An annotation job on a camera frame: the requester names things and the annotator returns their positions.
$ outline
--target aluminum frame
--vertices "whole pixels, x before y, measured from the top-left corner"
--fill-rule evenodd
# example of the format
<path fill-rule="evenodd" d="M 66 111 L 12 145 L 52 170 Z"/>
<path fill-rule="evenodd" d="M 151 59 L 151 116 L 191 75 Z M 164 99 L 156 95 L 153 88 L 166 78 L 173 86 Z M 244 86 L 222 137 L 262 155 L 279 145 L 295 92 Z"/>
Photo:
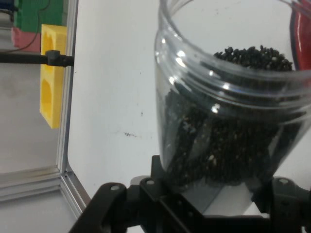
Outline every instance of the aluminum frame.
<path fill-rule="evenodd" d="M 69 0 L 66 55 L 74 56 L 78 0 Z M 58 135 L 56 165 L 1 174 L 0 203 L 27 196 L 60 190 L 76 218 L 90 201 L 68 162 L 73 67 L 65 68 L 61 124 Z"/>

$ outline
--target yellow 3d printed block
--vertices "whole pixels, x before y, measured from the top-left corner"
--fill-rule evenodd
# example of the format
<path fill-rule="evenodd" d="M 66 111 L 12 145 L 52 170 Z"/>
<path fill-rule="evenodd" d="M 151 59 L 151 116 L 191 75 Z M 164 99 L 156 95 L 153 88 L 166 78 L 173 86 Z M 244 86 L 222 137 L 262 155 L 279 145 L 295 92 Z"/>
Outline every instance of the yellow 3d printed block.
<path fill-rule="evenodd" d="M 42 24 L 41 55 L 48 50 L 66 54 L 67 28 Z M 41 65 L 40 113 L 52 129 L 59 128 L 62 106 L 64 68 Z"/>

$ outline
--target gray floor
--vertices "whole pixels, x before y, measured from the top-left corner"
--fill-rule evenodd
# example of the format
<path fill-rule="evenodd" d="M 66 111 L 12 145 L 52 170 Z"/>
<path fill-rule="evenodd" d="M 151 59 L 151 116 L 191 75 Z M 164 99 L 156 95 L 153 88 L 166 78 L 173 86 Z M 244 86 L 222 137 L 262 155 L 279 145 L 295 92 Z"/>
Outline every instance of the gray floor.
<path fill-rule="evenodd" d="M 1 233 L 65 233 L 75 221 L 60 191 L 0 205 Z"/>
<path fill-rule="evenodd" d="M 58 130 L 39 100 L 39 65 L 0 63 L 0 174 L 56 164 Z"/>

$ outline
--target black pellet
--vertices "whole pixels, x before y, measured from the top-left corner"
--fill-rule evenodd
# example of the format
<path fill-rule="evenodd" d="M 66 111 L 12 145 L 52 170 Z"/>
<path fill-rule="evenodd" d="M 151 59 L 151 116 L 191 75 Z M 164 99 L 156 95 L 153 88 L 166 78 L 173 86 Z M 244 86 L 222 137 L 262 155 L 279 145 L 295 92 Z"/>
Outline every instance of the black pellet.
<path fill-rule="evenodd" d="M 225 53 L 223 55 L 216 55 L 215 57 L 252 69 L 266 69 L 274 71 L 291 71 L 293 69 L 292 64 L 285 59 L 283 54 L 280 54 L 278 50 L 266 48 L 263 45 L 260 46 L 260 50 L 257 50 L 255 46 L 242 50 L 229 47 L 225 49 Z"/>

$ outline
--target pink block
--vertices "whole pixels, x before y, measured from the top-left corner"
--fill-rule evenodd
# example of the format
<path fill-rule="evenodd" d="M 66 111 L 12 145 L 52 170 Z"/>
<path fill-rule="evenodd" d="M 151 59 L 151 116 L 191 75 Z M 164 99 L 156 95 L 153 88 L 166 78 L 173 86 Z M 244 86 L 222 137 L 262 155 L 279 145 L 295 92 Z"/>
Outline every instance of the pink block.
<path fill-rule="evenodd" d="M 11 30 L 12 42 L 14 47 L 22 48 L 27 46 L 35 36 L 35 33 L 23 32 L 19 28 L 12 27 Z M 22 51 L 40 52 L 41 48 L 41 33 L 38 33 L 34 42 Z"/>

